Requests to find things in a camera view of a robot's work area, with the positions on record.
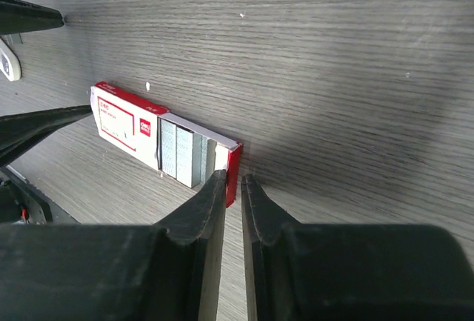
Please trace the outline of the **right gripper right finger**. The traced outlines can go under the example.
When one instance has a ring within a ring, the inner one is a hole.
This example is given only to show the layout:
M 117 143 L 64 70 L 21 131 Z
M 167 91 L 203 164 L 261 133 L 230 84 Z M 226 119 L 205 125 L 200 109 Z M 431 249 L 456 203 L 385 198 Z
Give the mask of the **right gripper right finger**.
M 241 181 L 250 320 L 471 320 L 473 269 L 438 226 L 304 224 Z

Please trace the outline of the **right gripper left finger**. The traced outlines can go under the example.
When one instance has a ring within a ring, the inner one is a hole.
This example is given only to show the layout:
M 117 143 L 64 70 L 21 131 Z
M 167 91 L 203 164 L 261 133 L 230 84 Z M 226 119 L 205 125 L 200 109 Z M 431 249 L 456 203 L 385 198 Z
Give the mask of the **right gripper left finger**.
M 3 320 L 214 320 L 226 173 L 152 225 L 1 227 Z

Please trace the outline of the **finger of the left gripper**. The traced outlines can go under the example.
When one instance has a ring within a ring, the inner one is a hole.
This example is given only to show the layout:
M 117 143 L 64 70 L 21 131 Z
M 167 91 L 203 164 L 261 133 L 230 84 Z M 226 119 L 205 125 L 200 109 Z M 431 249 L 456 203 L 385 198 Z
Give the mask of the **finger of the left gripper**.
M 1 0 L 0 15 L 2 36 L 64 26 L 63 16 L 58 10 L 22 0 Z
M 89 105 L 1 117 L 1 167 L 9 165 L 50 134 L 92 114 Z

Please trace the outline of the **small beige stapler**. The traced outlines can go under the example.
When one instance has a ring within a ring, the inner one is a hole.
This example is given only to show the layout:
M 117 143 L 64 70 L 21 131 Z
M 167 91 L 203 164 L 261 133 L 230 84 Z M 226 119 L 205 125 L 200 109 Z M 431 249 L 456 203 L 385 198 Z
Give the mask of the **small beige stapler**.
M 15 53 L 8 45 L 0 40 L 1 71 L 10 82 L 18 81 L 21 78 L 21 65 Z

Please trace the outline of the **red white staple box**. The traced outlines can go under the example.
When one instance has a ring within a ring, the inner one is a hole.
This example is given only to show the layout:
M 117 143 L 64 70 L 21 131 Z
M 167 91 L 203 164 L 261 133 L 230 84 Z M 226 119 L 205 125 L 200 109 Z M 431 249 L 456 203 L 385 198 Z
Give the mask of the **red white staple box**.
M 242 143 L 107 82 L 90 88 L 90 106 L 101 138 L 193 190 L 224 170 L 234 203 Z

